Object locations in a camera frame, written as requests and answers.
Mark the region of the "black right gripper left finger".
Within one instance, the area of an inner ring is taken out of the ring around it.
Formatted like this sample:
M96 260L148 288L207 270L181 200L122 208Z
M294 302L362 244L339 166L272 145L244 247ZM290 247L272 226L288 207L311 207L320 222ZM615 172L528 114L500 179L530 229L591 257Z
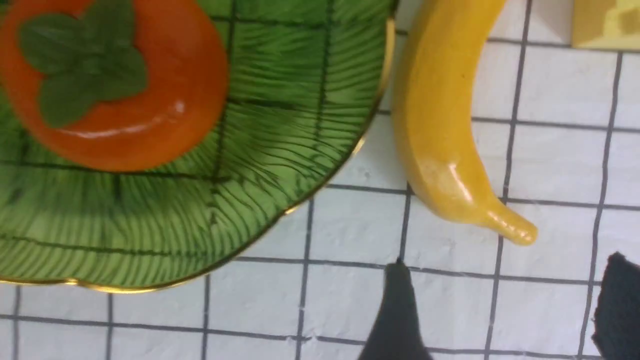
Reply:
M358 357L360 360L431 360L419 326L409 268L401 260L384 269L381 305Z

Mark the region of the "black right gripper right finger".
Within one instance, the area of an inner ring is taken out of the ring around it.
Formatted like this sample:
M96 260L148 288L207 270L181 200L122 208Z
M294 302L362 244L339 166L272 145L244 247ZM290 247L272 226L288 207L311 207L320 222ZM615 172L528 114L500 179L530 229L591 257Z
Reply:
M640 268L619 251L607 260L594 327L592 341L604 359L640 358Z

